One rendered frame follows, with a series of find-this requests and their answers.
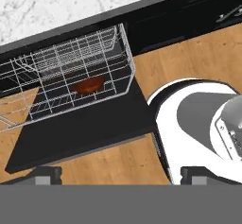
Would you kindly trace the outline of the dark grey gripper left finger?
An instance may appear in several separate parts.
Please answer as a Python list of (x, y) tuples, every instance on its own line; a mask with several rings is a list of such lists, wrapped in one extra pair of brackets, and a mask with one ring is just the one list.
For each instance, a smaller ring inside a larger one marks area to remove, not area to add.
[(38, 166), (27, 175), (5, 181), (3, 185), (62, 185), (61, 174), (60, 166)]

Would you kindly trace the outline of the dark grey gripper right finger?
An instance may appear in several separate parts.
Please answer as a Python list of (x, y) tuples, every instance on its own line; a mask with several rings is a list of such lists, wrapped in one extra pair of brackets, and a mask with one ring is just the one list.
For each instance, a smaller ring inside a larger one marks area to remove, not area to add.
[(221, 184), (240, 185), (240, 182), (219, 177), (203, 166), (183, 166), (181, 168), (181, 185)]

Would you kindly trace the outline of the black dishwasher door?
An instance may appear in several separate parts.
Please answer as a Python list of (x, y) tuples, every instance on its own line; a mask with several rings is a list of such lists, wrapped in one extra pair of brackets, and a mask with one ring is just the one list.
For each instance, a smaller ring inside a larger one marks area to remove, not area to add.
[(23, 127), (6, 171), (53, 163), (155, 129), (155, 116), (133, 81), (126, 95)]

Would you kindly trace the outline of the red-brown bowl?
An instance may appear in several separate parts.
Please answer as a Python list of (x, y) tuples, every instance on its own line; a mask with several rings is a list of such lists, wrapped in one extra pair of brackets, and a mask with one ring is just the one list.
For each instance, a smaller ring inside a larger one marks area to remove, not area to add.
[(99, 90), (102, 87), (104, 81), (105, 78), (103, 76), (86, 78), (81, 82), (74, 84), (71, 89), (82, 95), (92, 94), (93, 92)]

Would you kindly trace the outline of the white and black round object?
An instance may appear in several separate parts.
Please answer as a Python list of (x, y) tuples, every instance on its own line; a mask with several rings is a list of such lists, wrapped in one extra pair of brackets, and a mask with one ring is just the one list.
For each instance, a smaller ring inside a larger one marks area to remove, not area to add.
[(172, 184), (181, 185), (183, 166), (203, 166), (242, 185), (242, 93), (226, 82), (182, 78), (157, 89), (147, 104)]

